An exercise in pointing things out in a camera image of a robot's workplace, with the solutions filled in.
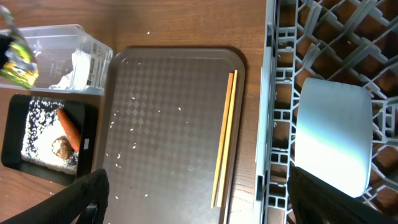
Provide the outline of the brown food scrap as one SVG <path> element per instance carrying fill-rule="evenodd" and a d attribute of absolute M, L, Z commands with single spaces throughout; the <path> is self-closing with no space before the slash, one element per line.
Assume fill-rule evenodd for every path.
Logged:
<path fill-rule="evenodd" d="M 67 160 L 69 159 L 74 150 L 69 143 L 66 136 L 60 136 L 52 143 L 52 152 L 59 158 Z"/>

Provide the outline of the white rice pile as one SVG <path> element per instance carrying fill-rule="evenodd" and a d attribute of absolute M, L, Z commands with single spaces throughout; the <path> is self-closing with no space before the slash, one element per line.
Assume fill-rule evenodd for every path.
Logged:
<path fill-rule="evenodd" d="M 21 158 L 51 170 L 75 175 L 78 153 L 74 151 L 69 159 L 64 160 L 52 152 L 54 140 L 66 136 L 57 116 L 57 110 L 64 106 L 63 100 L 51 98 L 32 98 L 29 101 Z"/>

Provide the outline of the orange carrot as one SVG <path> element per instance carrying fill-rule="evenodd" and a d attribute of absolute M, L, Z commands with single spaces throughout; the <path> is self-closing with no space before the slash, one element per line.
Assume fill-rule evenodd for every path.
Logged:
<path fill-rule="evenodd" d="M 69 140 L 72 149 L 75 152 L 79 152 L 80 143 L 81 143 L 81 136 L 79 130 L 77 130 L 75 125 L 72 123 L 72 121 L 69 119 L 66 112 L 62 108 L 59 108 L 57 110 L 57 116 L 67 136 L 67 139 Z"/>

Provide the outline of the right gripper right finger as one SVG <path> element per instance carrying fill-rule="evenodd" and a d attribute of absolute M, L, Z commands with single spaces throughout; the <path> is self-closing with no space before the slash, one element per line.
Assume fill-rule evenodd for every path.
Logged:
<path fill-rule="evenodd" d="M 307 171 L 293 167 L 287 181 L 292 210 L 298 224 L 394 224 L 377 212 Z"/>

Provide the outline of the clear plastic bin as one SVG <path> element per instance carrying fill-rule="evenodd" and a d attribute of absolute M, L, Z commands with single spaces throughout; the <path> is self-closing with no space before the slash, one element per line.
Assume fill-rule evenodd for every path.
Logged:
<path fill-rule="evenodd" d="M 111 47 L 78 24 L 20 29 L 35 56 L 39 77 L 31 91 L 103 95 Z"/>

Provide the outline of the brown serving tray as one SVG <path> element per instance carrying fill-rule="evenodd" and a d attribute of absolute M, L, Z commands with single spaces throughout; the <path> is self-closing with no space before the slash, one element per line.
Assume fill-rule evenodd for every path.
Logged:
<path fill-rule="evenodd" d="M 245 79 L 235 52 L 136 47 L 112 59 L 94 163 L 109 180 L 105 223 L 226 222 L 211 195 L 231 72 L 234 162 Z"/>

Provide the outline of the grey dishwasher rack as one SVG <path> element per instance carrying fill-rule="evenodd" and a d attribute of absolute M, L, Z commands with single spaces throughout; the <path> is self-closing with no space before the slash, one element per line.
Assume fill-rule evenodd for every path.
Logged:
<path fill-rule="evenodd" d="M 258 223 L 294 223 L 287 179 L 307 78 L 371 94 L 373 155 L 360 201 L 397 216 L 397 2 L 268 1 L 261 71 L 253 212 Z"/>

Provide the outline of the black tray bin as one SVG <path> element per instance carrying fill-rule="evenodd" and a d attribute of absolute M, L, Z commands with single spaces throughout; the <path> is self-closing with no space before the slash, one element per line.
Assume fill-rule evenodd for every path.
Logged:
<path fill-rule="evenodd" d="M 57 111 L 78 130 L 75 151 Z M 91 172 L 98 110 L 87 103 L 14 95 L 9 104 L 1 152 L 4 166 L 58 184 L 70 185 Z"/>

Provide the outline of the bowl of rice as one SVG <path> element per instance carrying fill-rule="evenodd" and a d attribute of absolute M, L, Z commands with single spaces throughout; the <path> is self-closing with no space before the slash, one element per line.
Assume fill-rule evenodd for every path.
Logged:
<path fill-rule="evenodd" d="M 307 78 L 298 104 L 295 165 L 356 198 L 369 185 L 372 147 L 369 92 Z"/>

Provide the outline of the wooden chopstick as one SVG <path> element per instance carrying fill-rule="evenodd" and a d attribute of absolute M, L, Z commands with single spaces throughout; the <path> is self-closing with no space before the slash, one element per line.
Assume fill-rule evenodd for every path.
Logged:
<path fill-rule="evenodd" d="M 215 166 L 215 175 L 213 181 L 213 190 L 211 195 L 211 209 L 216 207 L 216 196 L 218 194 L 218 187 L 220 181 L 220 174 L 221 174 L 221 163 L 223 161 L 223 147 L 224 147 L 224 139 L 226 134 L 226 125 L 228 120 L 228 111 L 229 111 L 229 102 L 231 98 L 231 91 L 233 87 L 233 78 L 234 73 L 229 73 L 228 77 L 228 84 L 226 89 L 226 96 L 224 101 L 224 109 L 223 109 L 223 119 L 221 123 L 221 131 L 220 131 L 220 139 L 218 144 L 218 154 Z"/>
<path fill-rule="evenodd" d="M 226 134 L 224 139 L 224 147 L 223 147 L 223 161 L 221 163 L 221 174 L 220 174 L 220 181 L 219 181 L 219 192 L 218 198 L 216 201 L 217 207 L 222 207 L 224 205 L 224 195 L 225 193 L 225 183 L 226 183 L 226 172 L 227 172 L 227 165 L 228 165 L 228 157 L 229 157 L 229 147 L 230 147 L 230 140 L 231 140 L 231 130 L 233 125 L 233 114 L 234 114 L 234 102 L 235 102 L 235 94 L 236 94 L 236 85 L 238 79 L 238 71 L 234 71 L 234 78 L 233 78 L 233 87 L 231 91 L 231 98 L 229 102 L 229 111 L 228 111 L 228 120 L 226 125 Z"/>

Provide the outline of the white napkin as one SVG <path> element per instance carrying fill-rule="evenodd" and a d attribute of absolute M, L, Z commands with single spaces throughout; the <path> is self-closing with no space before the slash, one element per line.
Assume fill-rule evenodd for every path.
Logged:
<path fill-rule="evenodd" d="M 50 85 L 51 90 L 82 91 L 86 87 L 91 56 L 84 52 L 75 51 L 72 53 L 73 69 L 64 75 L 55 85 Z"/>

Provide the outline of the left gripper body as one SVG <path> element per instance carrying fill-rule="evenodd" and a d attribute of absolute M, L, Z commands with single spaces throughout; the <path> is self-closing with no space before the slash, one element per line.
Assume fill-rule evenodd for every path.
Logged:
<path fill-rule="evenodd" d="M 9 58 L 6 56 L 6 52 L 9 50 L 11 43 L 13 42 L 13 38 L 0 35 L 0 69 L 9 61 Z"/>

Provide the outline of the yellow snack wrapper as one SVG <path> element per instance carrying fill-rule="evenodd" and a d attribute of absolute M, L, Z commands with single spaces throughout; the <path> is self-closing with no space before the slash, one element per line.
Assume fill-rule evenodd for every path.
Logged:
<path fill-rule="evenodd" d="M 1 69 L 1 76 L 25 89 L 31 89 L 39 77 L 39 69 L 34 54 L 15 25 L 9 9 L 1 6 L 1 15 L 9 27 L 6 36 L 14 39 L 6 52 L 9 61 Z"/>

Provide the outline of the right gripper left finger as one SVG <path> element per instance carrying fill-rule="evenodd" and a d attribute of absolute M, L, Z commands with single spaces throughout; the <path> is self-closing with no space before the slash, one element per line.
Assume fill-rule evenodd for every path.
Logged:
<path fill-rule="evenodd" d="M 98 169 L 4 223 L 103 223 L 108 197 L 107 173 Z"/>

